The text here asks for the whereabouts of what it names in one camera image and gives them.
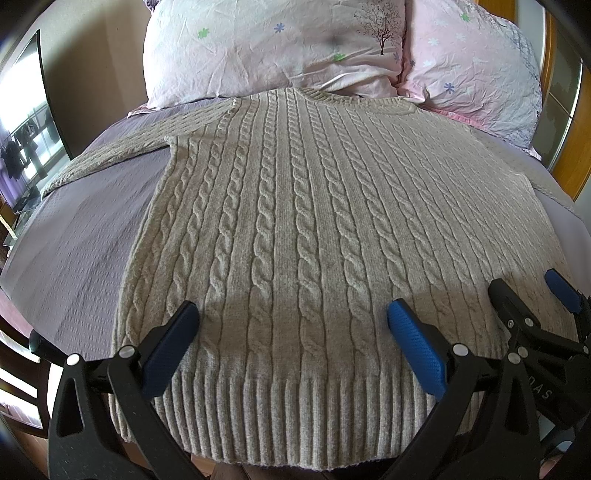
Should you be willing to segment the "floral pink pillow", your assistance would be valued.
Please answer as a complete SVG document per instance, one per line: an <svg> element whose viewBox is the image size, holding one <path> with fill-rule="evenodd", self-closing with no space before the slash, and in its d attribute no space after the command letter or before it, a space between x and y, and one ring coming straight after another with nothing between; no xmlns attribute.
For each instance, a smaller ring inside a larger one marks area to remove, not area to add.
<svg viewBox="0 0 591 480"><path fill-rule="evenodd" d="M406 22L398 93L532 152L543 96L525 34L472 1L408 1Z"/></svg>
<svg viewBox="0 0 591 480"><path fill-rule="evenodd" d="M396 95L402 1L160 1L143 49L147 108L308 87Z"/></svg>

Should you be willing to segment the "lavender bed sheet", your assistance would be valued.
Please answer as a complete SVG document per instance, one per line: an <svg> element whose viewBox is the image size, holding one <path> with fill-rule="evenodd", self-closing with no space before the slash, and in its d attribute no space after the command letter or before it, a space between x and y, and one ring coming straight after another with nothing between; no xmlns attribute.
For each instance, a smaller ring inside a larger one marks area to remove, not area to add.
<svg viewBox="0 0 591 480"><path fill-rule="evenodd" d="M84 151L119 144L175 114L204 108L221 99L200 100L123 118L104 130ZM559 188L546 168L529 154L473 127L471 133L524 173ZM169 160L163 149L141 154L57 189L36 208L11 249L1 288L34 329L62 352L87 360L110 357L112 325L121 276L131 245ZM559 239L572 284L590 296L590 234L580 218L549 195L535 191Z"/></svg>

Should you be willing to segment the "beige cable knit sweater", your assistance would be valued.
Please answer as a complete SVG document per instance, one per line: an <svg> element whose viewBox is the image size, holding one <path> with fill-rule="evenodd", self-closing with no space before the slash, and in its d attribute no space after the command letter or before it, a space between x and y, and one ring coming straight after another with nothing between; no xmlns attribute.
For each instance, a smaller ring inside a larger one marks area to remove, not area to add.
<svg viewBox="0 0 591 480"><path fill-rule="evenodd" d="M539 201L570 198L514 151L400 98L280 89L179 113L78 157L49 186L160 147L169 160L121 283L114 347L184 301L201 325L155 410L215 461L328 470L394 457L432 401L387 309L501 357L487 289L505 280L558 335L569 268Z"/></svg>

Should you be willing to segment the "black television screen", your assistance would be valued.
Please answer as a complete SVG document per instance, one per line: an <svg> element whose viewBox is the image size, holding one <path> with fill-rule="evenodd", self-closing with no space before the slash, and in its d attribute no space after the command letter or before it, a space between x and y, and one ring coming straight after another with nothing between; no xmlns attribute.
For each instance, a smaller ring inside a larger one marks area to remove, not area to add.
<svg viewBox="0 0 591 480"><path fill-rule="evenodd" d="M70 159L47 96L35 32L1 74L1 200L20 213Z"/></svg>

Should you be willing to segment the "left floral pink pillow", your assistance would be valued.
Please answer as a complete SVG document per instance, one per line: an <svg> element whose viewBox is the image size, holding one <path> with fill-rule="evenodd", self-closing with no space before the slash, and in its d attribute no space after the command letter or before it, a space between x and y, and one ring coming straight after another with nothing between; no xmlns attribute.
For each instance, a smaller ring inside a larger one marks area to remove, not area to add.
<svg viewBox="0 0 591 480"><path fill-rule="evenodd" d="M147 108L308 87L396 95L402 1L160 1L143 49Z"/></svg>

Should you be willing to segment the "right floral pink pillow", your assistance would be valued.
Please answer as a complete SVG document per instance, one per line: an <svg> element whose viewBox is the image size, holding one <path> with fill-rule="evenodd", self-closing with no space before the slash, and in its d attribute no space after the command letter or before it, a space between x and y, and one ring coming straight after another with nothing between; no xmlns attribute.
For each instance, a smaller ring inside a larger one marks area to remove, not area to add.
<svg viewBox="0 0 591 480"><path fill-rule="evenodd" d="M398 93L532 152L543 96L525 34L472 1L408 1L406 22Z"/></svg>

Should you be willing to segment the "wooden headboard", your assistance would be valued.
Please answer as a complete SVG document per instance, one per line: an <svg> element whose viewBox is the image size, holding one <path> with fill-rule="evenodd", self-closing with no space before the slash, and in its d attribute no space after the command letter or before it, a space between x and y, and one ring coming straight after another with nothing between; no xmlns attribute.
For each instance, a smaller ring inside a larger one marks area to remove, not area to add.
<svg viewBox="0 0 591 480"><path fill-rule="evenodd" d="M481 1L518 25L540 66L543 110L534 146L542 163L574 200L590 179L590 56L574 24L547 1Z"/></svg>

